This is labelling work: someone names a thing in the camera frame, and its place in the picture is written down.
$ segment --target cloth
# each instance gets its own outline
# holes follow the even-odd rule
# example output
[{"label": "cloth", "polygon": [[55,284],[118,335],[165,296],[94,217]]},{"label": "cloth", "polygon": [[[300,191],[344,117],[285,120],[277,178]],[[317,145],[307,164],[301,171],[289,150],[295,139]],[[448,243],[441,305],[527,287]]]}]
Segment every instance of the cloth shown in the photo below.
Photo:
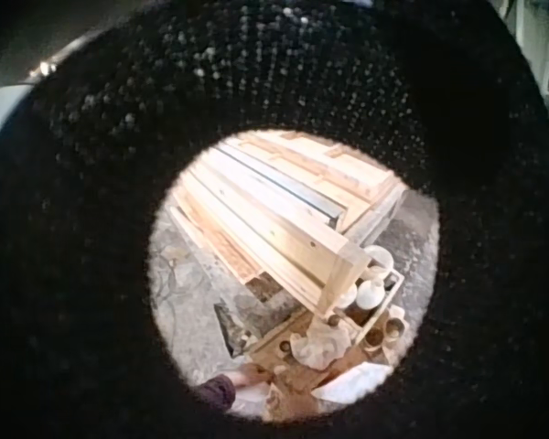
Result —
[{"label": "cloth", "polygon": [[195,392],[203,401],[225,412],[236,401],[236,388],[225,375],[218,375],[211,380],[207,380],[197,386]]}]

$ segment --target concrete floor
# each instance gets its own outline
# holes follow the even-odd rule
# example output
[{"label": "concrete floor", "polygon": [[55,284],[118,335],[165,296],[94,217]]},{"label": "concrete floor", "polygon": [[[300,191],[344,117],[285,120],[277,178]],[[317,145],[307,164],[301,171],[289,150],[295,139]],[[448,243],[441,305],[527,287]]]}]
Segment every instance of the concrete floor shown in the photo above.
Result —
[{"label": "concrete floor", "polygon": [[[156,320],[184,378],[200,384],[221,370],[235,368],[221,333],[215,308],[225,304],[233,322],[260,337],[282,322],[299,303],[285,292],[262,303],[238,283],[216,256],[198,248],[171,219],[168,198],[151,237],[151,294]],[[404,284],[394,302],[407,312],[408,346],[433,291],[438,242],[436,203],[409,191],[385,232],[375,242],[394,256]],[[236,402],[234,411],[258,415],[262,407]]]}]

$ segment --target pine wood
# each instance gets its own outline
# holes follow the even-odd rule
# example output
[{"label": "pine wood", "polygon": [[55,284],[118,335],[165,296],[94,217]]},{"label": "pine wood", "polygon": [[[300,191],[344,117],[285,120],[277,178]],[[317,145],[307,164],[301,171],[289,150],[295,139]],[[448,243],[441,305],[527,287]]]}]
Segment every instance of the pine wood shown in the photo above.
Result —
[{"label": "pine wood", "polygon": [[301,304],[315,314],[320,314],[314,306],[321,295],[319,285],[274,249],[189,172],[182,174],[181,182],[194,203],[202,206],[222,229],[228,231],[233,241]]},{"label": "pine wood", "polygon": [[283,157],[275,157],[269,160],[268,164],[276,169],[279,169],[281,172],[285,172],[298,181],[309,185],[317,192],[333,199],[336,203],[341,205],[346,210],[346,214],[343,216],[341,222],[336,228],[336,230],[340,233],[347,230],[371,206],[366,200],[357,197],[349,191],[327,181],[326,179],[307,171],[301,166],[289,162]]},{"label": "pine wood", "polygon": [[302,141],[296,138],[292,141],[267,133],[244,134],[243,140],[250,141],[272,153],[279,153],[281,156],[303,166],[310,171],[315,171],[334,184],[343,187],[349,192],[363,198],[371,198],[377,191],[381,182],[375,180],[370,182],[368,177],[353,175],[352,169],[345,169],[344,164],[326,155],[313,154],[308,148],[294,145],[294,142]]},{"label": "pine wood", "polygon": [[229,145],[222,144],[219,146],[219,149],[224,154],[234,158],[237,162],[260,174],[263,178],[270,180],[282,189],[293,194],[295,197],[300,198],[309,206],[312,206],[313,209],[316,209],[332,220],[335,220],[335,222],[343,215],[344,211],[341,206],[326,197],[322,197],[317,191],[314,191],[309,186],[306,186],[289,175],[269,166],[260,158],[254,158],[241,152],[239,148]]},{"label": "pine wood", "polygon": [[182,215],[179,217],[178,215],[180,214],[175,208],[171,209],[171,214],[174,215],[174,218],[177,221],[188,221],[189,226],[195,232],[201,234],[204,243],[213,250],[220,261],[223,262],[239,282],[246,284],[263,272],[262,267],[247,252],[235,242],[228,239],[227,235],[211,220],[207,212],[191,207],[186,194],[179,194],[177,191],[173,191],[173,196],[179,206],[187,212],[191,218],[191,222]]}]

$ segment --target white pottery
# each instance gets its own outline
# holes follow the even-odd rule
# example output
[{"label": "white pottery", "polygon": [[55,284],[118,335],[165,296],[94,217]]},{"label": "white pottery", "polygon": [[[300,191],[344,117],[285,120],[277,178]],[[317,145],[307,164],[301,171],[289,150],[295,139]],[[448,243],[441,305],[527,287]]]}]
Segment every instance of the white pottery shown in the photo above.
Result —
[{"label": "white pottery", "polygon": [[358,287],[356,284],[353,284],[350,289],[341,295],[338,299],[338,302],[336,303],[336,306],[339,309],[346,309],[348,306],[353,304],[354,300],[356,300],[356,296],[358,295]]},{"label": "white pottery", "polygon": [[394,258],[391,253],[380,245],[369,245],[364,252],[372,258],[373,265],[367,268],[361,278],[365,281],[386,279],[394,268]]},{"label": "white pottery", "polygon": [[356,305],[361,309],[373,309],[384,299],[384,282],[380,279],[364,281],[358,287]]}]

